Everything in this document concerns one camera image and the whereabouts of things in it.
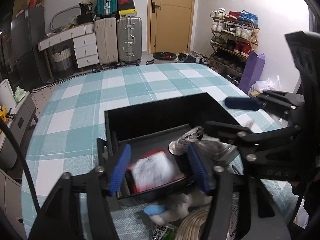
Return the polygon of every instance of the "purple bag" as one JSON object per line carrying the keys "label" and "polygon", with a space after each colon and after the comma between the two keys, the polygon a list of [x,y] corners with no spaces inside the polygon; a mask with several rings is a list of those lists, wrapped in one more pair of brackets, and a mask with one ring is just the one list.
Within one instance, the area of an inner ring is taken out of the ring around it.
{"label": "purple bag", "polygon": [[251,51],[238,88],[247,94],[251,86],[259,80],[265,62],[264,53],[257,55],[254,50]]}

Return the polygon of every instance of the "silver suitcase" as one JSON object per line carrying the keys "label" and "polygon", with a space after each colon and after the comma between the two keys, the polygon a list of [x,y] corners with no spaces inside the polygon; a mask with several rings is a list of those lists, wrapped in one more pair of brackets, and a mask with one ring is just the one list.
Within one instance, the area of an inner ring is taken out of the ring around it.
{"label": "silver suitcase", "polygon": [[121,65],[141,62],[141,18],[125,17],[117,20],[118,52]]}
{"label": "silver suitcase", "polygon": [[118,62],[116,18],[96,20],[95,32],[99,63]]}

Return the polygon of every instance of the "plaid tablecloth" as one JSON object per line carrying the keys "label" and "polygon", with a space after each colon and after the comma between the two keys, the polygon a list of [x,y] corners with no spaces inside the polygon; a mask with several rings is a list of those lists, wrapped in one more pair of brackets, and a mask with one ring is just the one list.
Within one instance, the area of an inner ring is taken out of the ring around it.
{"label": "plaid tablecloth", "polygon": [[[60,84],[39,118],[26,157],[40,205],[62,173],[83,174],[98,164],[96,139],[106,139],[104,111],[203,92],[221,105],[227,96],[246,97],[210,68],[194,63],[118,68]],[[253,132],[279,128],[262,110],[227,111],[241,125],[253,120]],[[232,164],[242,167],[239,156]],[[296,203],[290,185],[267,180],[264,183],[288,220]],[[36,212],[25,177],[21,201],[28,235]],[[148,238],[152,223],[142,212],[145,205],[123,207],[114,198],[108,198],[108,202],[121,240]],[[90,239],[85,194],[81,195],[81,212],[85,237]]]}

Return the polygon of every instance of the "wooden door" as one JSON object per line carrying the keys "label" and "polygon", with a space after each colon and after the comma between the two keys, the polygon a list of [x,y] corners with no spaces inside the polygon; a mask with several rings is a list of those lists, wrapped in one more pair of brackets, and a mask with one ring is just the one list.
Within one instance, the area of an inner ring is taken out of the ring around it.
{"label": "wooden door", "polygon": [[151,0],[150,53],[188,51],[192,6],[192,0]]}

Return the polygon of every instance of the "red sneaker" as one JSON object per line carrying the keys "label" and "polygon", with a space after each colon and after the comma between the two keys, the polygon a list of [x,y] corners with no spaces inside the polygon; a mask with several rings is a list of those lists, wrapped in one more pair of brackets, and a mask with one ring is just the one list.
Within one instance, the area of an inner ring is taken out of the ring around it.
{"label": "red sneaker", "polygon": [[241,49],[242,49],[242,42],[237,41],[236,44],[235,44],[235,50],[234,50],[234,52],[240,54]]}
{"label": "red sneaker", "polygon": [[250,46],[249,43],[243,43],[242,50],[241,50],[241,55],[249,57],[249,54],[250,54],[251,50],[252,49],[251,49],[251,46]]}
{"label": "red sneaker", "polygon": [[232,20],[237,20],[237,17],[241,16],[242,14],[239,12],[229,12],[228,15],[225,15],[224,18],[226,19],[232,19]]}

